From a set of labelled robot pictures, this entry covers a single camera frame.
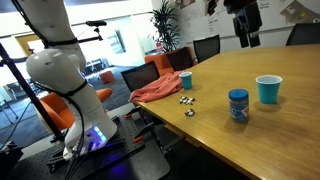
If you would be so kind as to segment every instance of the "black cable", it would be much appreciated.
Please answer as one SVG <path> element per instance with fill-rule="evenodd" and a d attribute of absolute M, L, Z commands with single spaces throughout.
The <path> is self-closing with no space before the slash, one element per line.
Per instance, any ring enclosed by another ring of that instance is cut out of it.
<path fill-rule="evenodd" d="M 29 146 L 33 145 L 34 143 L 36 143 L 36 142 L 40 141 L 41 139 L 44 139 L 44 138 L 46 138 L 46 137 L 48 137 L 50 135 L 52 135 L 52 133 L 46 134 L 46 135 L 38 138 L 37 140 L 33 141 L 32 143 L 26 145 L 26 146 L 16 146 L 16 144 L 8 144 L 8 146 L 15 146 L 15 147 L 13 147 L 11 149 L 8 149 L 7 151 L 1 151 L 1 153 L 8 153 L 8 152 L 13 151 L 15 149 L 24 149 L 24 148 L 29 147 Z"/>
<path fill-rule="evenodd" d="M 15 130 L 16 130 L 16 128 L 17 128 L 17 126 L 18 126 L 18 124 L 20 123 L 20 121 L 21 121 L 21 119 L 22 119 L 22 117 L 23 117 L 23 115 L 24 115 L 24 113 L 27 111 L 27 109 L 28 109 L 28 107 L 29 107 L 29 105 L 31 104 L 31 102 L 29 102 L 28 103 L 28 105 L 27 105 L 27 107 L 24 109 L 24 111 L 23 111 L 23 113 L 21 114 L 21 116 L 20 116 L 20 118 L 19 118 L 19 120 L 18 120 L 18 122 L 16 123 L 16 125 L 14 126 L 14 128 L 13 128 L 13 130 L 11 131 L 11 134 L 8 136 L 8 138 L 7 138 L 7 140 L 6 141 L 4 141 L 4 143 L 3 143 L 3 145 L 1 146 L 1 148 L 0 148 L 0 150 L 7 144 L 7 142 L 10 140 L 10 138 L 12 137 L 12 135 L 13 135 L 13 133 L 15 132 Z"/>
<path fill-rule="evenodd" d="M 88 151 L 87 153 L 82 157 L 81 161 L 75 166 L 75 168 L 73 169 L 73 171 L 71 172 L 70 175 L 70 179 L 72 178 L 72 176 L 74 175 L 74 173 L 77 171 L 77 169 L 80 167 L 80 165 L 84 162 L 84 160 L 86 159 L 86 157 L 88 156 L 88 154 L 91 152 L 93 146 L 93 142 L 91 141 L 88 145 Z"/>
<path fill-rule="evenodd" d="M 81 136 L 80 136 L 80 140 L 79 140 L 79 143 L 78 143 L 78 146 L 77 146 L 77 150 L 76 150 L 75 153 L 73 153 L 72 158 L 71 158 L 71 160 L 69 161 L 69 164 L 68 164 L 68 167 L 67 167 L 67 174 L 66 174 L 66 177 L 65 177 L 66 180 L 71 179 L 72 176 L 73 176 L 73 174 L 75 173 L 77 167 L 79 166 L 79 165 L 77 165 L 77 161 L 78 161 L 78 158 L 79 158 L 80 155 L 81 155 L 81 150 L 82 150 L 83 143 L 84 143 L 84 120 L 83 120 L 83 114 L 82 114 L 81 109 L 80 109 L 80 107 L 78 106 L 78 104 L 77 104 L 76 102 L 74 102 L 74 100 L 71 99 L 69 96 L 64 95 L 64 94 L 62 94 L 62 93 L 60 93 L 60 92 L 58 92 L 58 91 L 55 91 L 55 90 L 53 90 L 53 89 L 49 89 L 49 88 L 45 87 L 44 85 L 42 85 L 42 84 L 40 84 L 40 83 L 38 83 L 38 82 L 36 82 L 35 84 L 36 84 L 36 86 L 37 86 L 38 88 L 40 88 L 40 89 L 47 90 L 47 91 L 49 91 L 49 92 L 50 92 L 50 91 L 51 91 L 51 92 L 54 92 L 54 93 L 56 93 L 56 94 L 58 94 L 58 95 L 60 95 L 60 96 L 62 96 L 62 97 L 64 97 L 64 98 L 66 98 L 66 99 L 67 99 L 68 101 L 70 101 L 70 103 L 75 107 L 75 109 L 78 111 L 78 113 L 79 113 L 79 115 L 80 115 L 81 126 L 82 126 L 82 128 L 81 128 Z"/>
<path fill-rule="evenodd" d="M 68 99 L 71 104 L 74 105 L 74 107 L 76 108 L 76 110 L 79 112 L 79 115 L 80 115 L 80 119 L 81 119 L 81 125 L 82 125 L 82 128 L 81 128 L 81 137 L 80 137 L 80 141 L 79 141 L 79 144 L 77 146 L 77 151 L 75 153 L 75 156 L 73 156 L 75 159 L 73 160 L 72 164 L 70 165 L 70 168 L 67 169 L 67 174 L 66 174 L 66 180 L 67 179 L 71 179 L 73 174 L 74 174 L 74 169 L 75 169 L 75 166 L 77 164 L 77 161 L 78 161 L 78 158 L 79 156 L 81 155 L 81 150 L 82 150 L 82 147 L 83 147 L 83 143 L 84 143 L 84 120 L 83 120 L 83 115 L 82 115 L 82 112 L 79 108 L 79 106 L 77 105 L 77 103 L 75 103 L 71 98 L 67 97 L 66 99 Z"/>

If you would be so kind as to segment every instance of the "jar label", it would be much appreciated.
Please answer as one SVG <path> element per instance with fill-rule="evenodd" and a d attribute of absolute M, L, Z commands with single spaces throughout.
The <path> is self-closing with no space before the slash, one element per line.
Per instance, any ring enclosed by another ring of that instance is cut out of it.
<path fill-rule="evenodd" d="M 230 116 L 239 122 L 245 122 L 249 116 L 248 104 L 230 104 Z"/>

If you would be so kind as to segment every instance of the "whiteboard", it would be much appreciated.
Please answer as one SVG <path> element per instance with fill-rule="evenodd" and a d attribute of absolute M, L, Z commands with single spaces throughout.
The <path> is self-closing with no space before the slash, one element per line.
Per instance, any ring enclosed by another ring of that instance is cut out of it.
<path fill-rule="evenodd" d="M 233 18 L 235 15 L 227 14 L 223 0 L 218 1 L 215 13 L 211 16 L 205 15 L 205 1 L 197 0 L 183 9 L 176 8 L 178 25 L 183 39 L 186 42 L 192 42 L 217 34 L 220 37 L 234 36 Z M 304 13 L 306 16 L 312 14 L 314 19 L 319 15 L 320 22 L 319 0 L 257 0 L 257 3 L 263 24 L 260 31 L 290 27 L 298 23 L 298 20 L 292 21 L 292 18 L 288 17 L 289 15 L 283 15 L 282 13 L 287 10 L 290 11 L 293 3 L 298 4 L 300 9 L 303 8 L 304 12 L 307 12 Z"/>

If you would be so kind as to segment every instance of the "blue jar lid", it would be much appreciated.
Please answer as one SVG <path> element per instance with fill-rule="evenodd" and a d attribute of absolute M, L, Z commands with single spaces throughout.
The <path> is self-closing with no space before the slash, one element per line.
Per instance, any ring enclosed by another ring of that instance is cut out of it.
<path fill-rule="evenodd" d="M 229 99 L 235 102 L 247 100 L 249 97 L 248 91 L 245 89 L 233 89 L 229 92 Z"/>

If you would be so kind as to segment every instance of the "potted plant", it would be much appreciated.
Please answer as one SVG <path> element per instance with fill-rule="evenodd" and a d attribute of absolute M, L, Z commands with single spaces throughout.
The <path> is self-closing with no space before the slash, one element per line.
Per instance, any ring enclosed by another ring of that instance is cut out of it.
<path fill-rule="evenodd" d="M 180 36 L 180 29 L 174 24 L 178 21 L 174 8 L 171 8 L 168 3 L 169 1 L 162 0 L 160 9 L 152 11 L 153 17 L 150 20 L 157 29 L 153 39 L 161 43 L 164 52 L 177 49 Z"/>

